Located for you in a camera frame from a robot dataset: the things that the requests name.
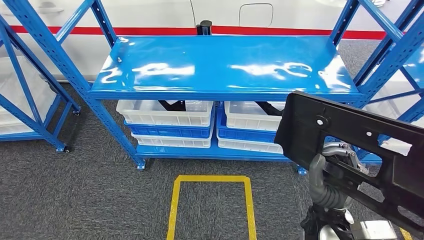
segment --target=gray carpet floor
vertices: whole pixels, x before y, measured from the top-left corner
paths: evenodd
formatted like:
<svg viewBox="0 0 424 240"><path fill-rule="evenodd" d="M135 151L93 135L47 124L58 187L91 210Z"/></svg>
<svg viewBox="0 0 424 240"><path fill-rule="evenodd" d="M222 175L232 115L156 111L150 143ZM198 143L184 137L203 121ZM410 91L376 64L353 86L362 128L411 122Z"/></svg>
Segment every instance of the gray carpet floor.
<svg viewBox="0 0 424 240"><path fill-rule="evenodd" d="M340 54L352 75L377 44L342 41ZM56 153L43 140L0 142L0 239L163 240L178 175L248 176L257 238L297 239L311 201L308 178L299 176L294 165L151 159L146 170L136 170L72 87L64 87L82 106L80 116L69 114L59 136L72 152ZM116 101L104 105L122 125ZM244 196L242 183L183 182L175 239L248 239ZM358 220L381 219L356 203L351 211Z"/></svg>

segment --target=shelving unit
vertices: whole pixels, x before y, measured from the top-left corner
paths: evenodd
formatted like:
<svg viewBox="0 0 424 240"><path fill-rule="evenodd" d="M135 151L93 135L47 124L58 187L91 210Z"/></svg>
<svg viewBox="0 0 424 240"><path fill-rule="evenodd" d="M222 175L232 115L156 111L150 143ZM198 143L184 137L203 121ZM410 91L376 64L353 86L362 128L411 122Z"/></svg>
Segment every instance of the shelving unit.
<svg viewBox="0 0 424 240"><path fill-rule="evenodd" d="M0 47L4 45L4 47L6 48L10 61L19 80L20 86L22 87L23 93L25 95L26 100L28 101L29 107L34 117L33 119L28 116L16 105L10 102L6 97L0 94L0 106L2 106L9 113L14 115L28 127L33 129L33 131L30 132L0 134L0 142L22 140L46 140L54 147L56 147L57 152L68 152L69 150L67 149L65 143L61 142L58 139L58 135L71 108L72 112L75 115L79 115L81 107L77 105L77 103L71 98L71 96L69 96L65 89L55 80L55 78L49 73L49 71L44 67L40 60L38 60L38 58L31 52L31 50L10 28L10 26L1 16L0 39ZM42 120L42 117L40 116L39 109L37 108L35 99L31 94L27 79L24 76L23 70L21 69L21 65L18 62L18 58L14 52L13 47L16 47L24 54L24 56L32 63L32 65L39 71L39 73L41 73L45 77L50 87L56 92L56 97L54 98L51 106L49 107L49 110L44 120ZM58 122L56 123L53 133L51 133L47 130L47 127L51 122L53 115L57 111L59 104L62 101L65 103L65 108L61 113Z"/></svg>
<svg viewBox="0 0 424 240"><path fill-rule="evenodd" d="M53 36L26 0L4 0L25 29L69 80L100 121L144 169L147 158L202 158L287 161L279 154L220 148L132 146L101 103L103 99L284 101L294 90L363 108L424 42L424 15L406 34L423 0L413 0L399 22L390 22L369 0L348 0L330 36L121 36L117 37L100 0L85 0ZM378 70L353 81L336 51L360 4L387 32L388 47ZM111 47L91 86L61 43L91 8ZM387 51L392 43L396 45ZM363 158L378 163L378 159Z"/></svg>

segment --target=yellow floor marking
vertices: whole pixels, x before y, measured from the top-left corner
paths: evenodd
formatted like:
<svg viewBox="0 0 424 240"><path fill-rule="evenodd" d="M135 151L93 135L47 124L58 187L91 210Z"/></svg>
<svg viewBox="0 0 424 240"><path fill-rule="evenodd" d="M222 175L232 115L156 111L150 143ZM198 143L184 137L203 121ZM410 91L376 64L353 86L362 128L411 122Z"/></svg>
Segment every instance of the yellow floor marking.
<svg viewBox="0 0 424 240"><path fill-rule="evenodd" d="M256 240L255 213L253 210L252 185L250 178L246 176L226 175L179 175L172 190L171 208L169 211L168 234L166 240L174 240L175 224L177 220L178 199L180 197L181 182L236 182L244 183L244 194L246 198L247 226L249 229L249 240Z"/></svg>
<svg viewBox="0 0 424 240"><path fill-rule="evenodd" d="M413 240L411 234L407 232L406 230L404 230L403 228L400 228L400 233L402 233L403 238L405 240Z"/></svg>

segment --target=shelf upright post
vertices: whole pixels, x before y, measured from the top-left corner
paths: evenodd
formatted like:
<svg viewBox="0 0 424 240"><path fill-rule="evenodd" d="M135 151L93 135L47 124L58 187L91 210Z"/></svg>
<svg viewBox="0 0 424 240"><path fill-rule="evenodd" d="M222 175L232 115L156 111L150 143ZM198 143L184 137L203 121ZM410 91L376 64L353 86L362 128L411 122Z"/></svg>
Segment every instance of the shelf upright post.
<svg viewBox="0 0 424 240"><path fill-rule="evenodd" d="M402 14L396 20L394 25L397 26L400 31L404 31L414 19L414 17L420 12L423 6L424 0L412 0L406 6L405 10L403 10ZM390 46L394 42L395 41L393 41L388 35L384 37L384 39L378 44L377 48L374 50L369 59L365 62L365 64L359 70L358 74L353 79L353 82L356 84L356 86L360 86L363 83L373 68L386 56Z"/></svg>
<svg viewBox="0 0 424 240"><path fill-rule="evenodd" d="M32 35L34 40L52 60L60 72L66 77L73 88L79 93L93 113L105 125L107 130L109 130L119 144L125 149L128 155L136 163L137 168L144 169L145 161L141 156L137 156L136 149L130 143L120 126L115 122L107 109L103 106L101 101L90 96L89 90L91 85L84 79L83 75L62 48L61 44L56 40L55 36L52 35L40 16L38 16L31 4L27 0L4 0L4 3L21 22L28 33ZM109 44L113 46L114 41L116 40L114 37L116 36L110 26L110 22L106 17L106 12L100 1L95 0L91 8L94 12L104 14L103 19L98 20L102 23L100 25L103 32L107 34L106 37Z"/></svg>
<svg viewBox="0 0 424 240"><path fill-rule="evenodd" d="M16 71L17 79L19 80L19 83L20 83L20 86L22 87L25 98L28 101L29 108L31 109L32 115L34 116L35 121L39 125L42 125L43 121L41 120L39 110L37 109L37 106L36 106L36 102L34 101L33 95L31 94L30 87L28 86L27 80L25 79L24 73L22 72L18 59L16 58L16 54L14 52L12 43L8 38L8 34L4 26L0 26L0 37L3 39L4 47L6 48L7 54L9 55L13 68Z"/></svg>
<svg viewBox="0 0 424 240"><path fill-rule="evenodd" d="M347 0L346 5L344 5L334 29L330 34L330 39L334 46L339 45L340 40L342 39L346 29L348 29L349 23L357 12L359 5L358 0Z"/></svg>

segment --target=stacked crates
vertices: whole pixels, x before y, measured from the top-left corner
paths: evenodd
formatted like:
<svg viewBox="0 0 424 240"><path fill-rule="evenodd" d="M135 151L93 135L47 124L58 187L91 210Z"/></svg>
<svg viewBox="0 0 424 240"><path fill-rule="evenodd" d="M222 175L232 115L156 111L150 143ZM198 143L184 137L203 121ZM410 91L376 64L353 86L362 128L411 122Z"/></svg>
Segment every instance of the stacked crates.
<svg viewBox="0 0 424 240"><path fill-rule="evenodd" d="M116 111L138 144L209 148L215 126L213 101L185 101L185 111L166 110L157 100L119 100Z"/></svg>
<svg viewBox="0 0 424 240"><path fill-rule="evenodd" d="M268 102L282 111L285 102ZM282 154L274 143L281 115L268 115L254 101L225 101L217 109L218 147Z"/></svg>
<svg viewBox="0 0 424 240"><path fill-rule="evenodd" d="M44 121L56 98L56 93L50 89L48 83L40 78L38 71L25 57L18 56L17 60L25 76L26 83L28 84L41 120ZM9 57L0 58L0 95L4 96L21 111L35 120ZM28 132L33 132L33 130L0 106L0 135Z"/></svg>

